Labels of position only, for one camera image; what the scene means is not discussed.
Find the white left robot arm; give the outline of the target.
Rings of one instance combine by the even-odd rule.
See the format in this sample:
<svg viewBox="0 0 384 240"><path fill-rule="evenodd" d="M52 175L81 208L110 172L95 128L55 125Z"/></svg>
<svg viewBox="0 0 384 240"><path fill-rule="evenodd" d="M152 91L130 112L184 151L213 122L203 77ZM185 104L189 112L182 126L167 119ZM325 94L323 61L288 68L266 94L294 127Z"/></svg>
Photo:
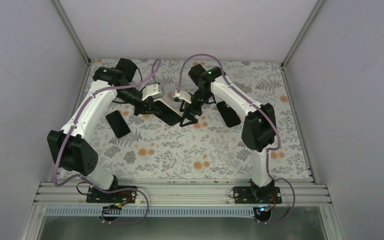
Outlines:
<svg viewBox="0 0 384 240"><path fill-rule="evenodd" d="M108 203L119 197L117 178L99 164L98 153L88 141L105 109L116 98L124 98L140 111L152 109L151 98L143 98L137 87L154 78L161 63L161 59L156 59L150 75L139 82L133 82L138 67L130 59L121 58L116 67L102 66L95 71L88 94L78 109L60 130L51 130L47 135L55 186L80 178L97 189Z"/></svg>

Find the black phone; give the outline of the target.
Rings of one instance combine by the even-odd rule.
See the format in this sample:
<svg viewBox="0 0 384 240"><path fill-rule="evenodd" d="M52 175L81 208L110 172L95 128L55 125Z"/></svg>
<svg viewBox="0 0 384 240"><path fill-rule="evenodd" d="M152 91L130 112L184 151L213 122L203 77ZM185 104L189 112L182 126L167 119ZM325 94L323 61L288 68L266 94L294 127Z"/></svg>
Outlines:
<svg viewBox="0 0 384 240"><path fill-rule="evenodd" d="M113 111L107 114L105 118L116 138L121 139L131 132L129 126L119 111Z"/></svg>

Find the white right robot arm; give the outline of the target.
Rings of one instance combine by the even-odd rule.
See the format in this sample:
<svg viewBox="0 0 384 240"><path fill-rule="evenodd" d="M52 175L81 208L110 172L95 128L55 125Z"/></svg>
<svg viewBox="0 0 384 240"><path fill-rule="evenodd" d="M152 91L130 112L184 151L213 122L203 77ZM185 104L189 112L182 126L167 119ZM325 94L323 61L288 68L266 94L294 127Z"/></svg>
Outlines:
<svg viewBox="0 0 384 240"><path fill-rule="evenodd" d="M276 118L274 107L267 103L253 101L248 95L229 81L226 73L218 66L209 70L201 64L193 66L188 76L197 86L195 93L178 90L172 98L180 102L182 112L180 126L185 127L198 122L202 115L202 106L210 99L219 98L241 117L243 143L251 151L250 195L254 202L264 203L275 188L275 181L269 176L265 151L275 142Z"/></svg>

